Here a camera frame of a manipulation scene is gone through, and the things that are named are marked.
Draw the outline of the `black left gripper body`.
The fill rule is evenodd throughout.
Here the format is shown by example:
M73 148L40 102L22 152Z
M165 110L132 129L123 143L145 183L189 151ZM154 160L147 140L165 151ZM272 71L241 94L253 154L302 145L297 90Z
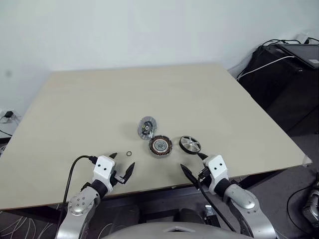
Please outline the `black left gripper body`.
M123 177L117 175L117 171L115 167L112 168L111 176L110 176L111 186L114 187L116 184L124 184L125 180Z

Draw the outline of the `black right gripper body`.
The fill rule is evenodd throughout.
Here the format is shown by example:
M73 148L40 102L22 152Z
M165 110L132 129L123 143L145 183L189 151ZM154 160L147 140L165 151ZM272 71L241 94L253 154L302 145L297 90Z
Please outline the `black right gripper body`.
M207 166L205 166L198 175L197 186L198 186L198 189L202 186L206 186L207 188L209 188L210 184L211 184L210 170Z

